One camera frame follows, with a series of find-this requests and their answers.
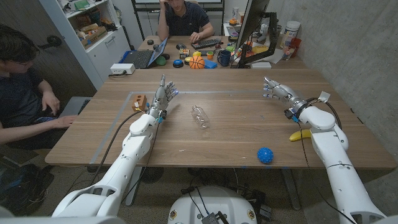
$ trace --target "blue mug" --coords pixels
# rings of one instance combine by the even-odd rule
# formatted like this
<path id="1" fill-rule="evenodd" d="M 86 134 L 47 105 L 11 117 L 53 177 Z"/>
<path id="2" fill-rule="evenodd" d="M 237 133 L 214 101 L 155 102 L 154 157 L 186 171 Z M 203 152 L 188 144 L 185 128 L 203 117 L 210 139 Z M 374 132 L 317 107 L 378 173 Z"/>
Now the blue mug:
<path id="1" fill-rule="evenodd" d="M 221 66 L 227 67 L 231 61 L 231 52 L 229 50 L 220 51 L 217 56 L 217 61 Z"/>

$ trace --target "robotic arm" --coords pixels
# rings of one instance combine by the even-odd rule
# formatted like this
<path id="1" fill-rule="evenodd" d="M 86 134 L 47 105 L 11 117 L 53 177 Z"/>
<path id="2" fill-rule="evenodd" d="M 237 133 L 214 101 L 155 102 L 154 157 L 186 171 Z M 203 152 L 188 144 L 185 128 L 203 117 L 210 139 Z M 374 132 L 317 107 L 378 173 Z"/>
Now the robotic arm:
<path id="1" fill-rule="evenodd" d="M 328 173 L 331 189 L 338 210 L 352 222 L 353 216 L 361 215 L 363 223 L 370 223 L 373 217 L 386 218 L 371 201 L 354 166 L 347 156 L 348 140 L 338 127 L 332 114 L 322 111 L 300 99 L 288 86 L 264 77 L 264 90 L 288 105 L 285 115 L 295 122 L 311 125 L 311 139 L 314 150 L 322 160 Z M 340 214 L 340 223 L 352 223 Z"/>
<path id="2" fill-rule="evenodd" d="M 152 104 L 146 114 L 130 125 L 122 151 L 104 177 L 96 184 L 69 193 L 57 206 L 52 217 L 105 217 L 116 216 L 123 193 L 134 168 L 150 149 L 155 126 L 165 116 L 169 101 L 178 94 L 173 82 L 165 86 L 162 75 Z"/>

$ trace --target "black bag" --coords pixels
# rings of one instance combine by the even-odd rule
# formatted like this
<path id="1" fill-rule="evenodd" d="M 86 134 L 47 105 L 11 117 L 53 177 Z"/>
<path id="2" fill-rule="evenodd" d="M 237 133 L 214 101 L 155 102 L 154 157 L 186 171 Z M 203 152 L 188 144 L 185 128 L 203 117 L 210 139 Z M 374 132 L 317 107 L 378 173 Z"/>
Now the black bag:
<path id="1" fill-rule="evenodd" d="M 0 175 L 0 205 L 15 216 L 28 215 L 43 203 L 47 187 L 53 180 L 51 166 L 40 170 L 33 164 Z"/>

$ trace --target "dark t-shirt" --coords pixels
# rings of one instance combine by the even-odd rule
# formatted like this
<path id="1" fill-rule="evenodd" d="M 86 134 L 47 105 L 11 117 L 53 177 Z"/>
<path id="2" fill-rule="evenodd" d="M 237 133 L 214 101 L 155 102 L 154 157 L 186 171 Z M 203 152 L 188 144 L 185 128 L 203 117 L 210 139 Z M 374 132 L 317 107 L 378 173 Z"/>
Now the dark t-shirt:
<path id="1" fill-rule="evenodd" d="M 170 5 L 166 9 L 166 23 L 169 27 L 169 35 L 191 35 L 199 33 L 199 28 L 210 22 L 204 10 L 195 3 L 185 2 L 187 8 L 185 14 L 179 17 L 174 13 Z"/>
<path id="2" fill-rule="evenodd" d="M 42 111 L 37 86 L 43 79 L 34 70 L 0 77 L 0 121 L 4 128 L 30 125 Z"/>

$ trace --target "person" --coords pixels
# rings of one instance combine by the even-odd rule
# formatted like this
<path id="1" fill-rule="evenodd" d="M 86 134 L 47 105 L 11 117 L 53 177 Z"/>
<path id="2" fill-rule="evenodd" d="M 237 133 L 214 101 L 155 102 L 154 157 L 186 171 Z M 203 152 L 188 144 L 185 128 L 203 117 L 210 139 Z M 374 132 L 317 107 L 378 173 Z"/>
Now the person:
<path id="1" fill-rule="evenodd" d="M 76 116 L 54 117 L 60 101 L 31 69 L 39 49 L 23 33 L 0 24 L 0 144 L 51 149 Z"/>
<path id="2" fill-rule="evenodd" d="M 214 28 L 204 10 L 184 0 L 159 0 L 160 14 L 157 34 L 163 41 L 169 35 L 190 36 L 195 43 L 214 34 Z"/>

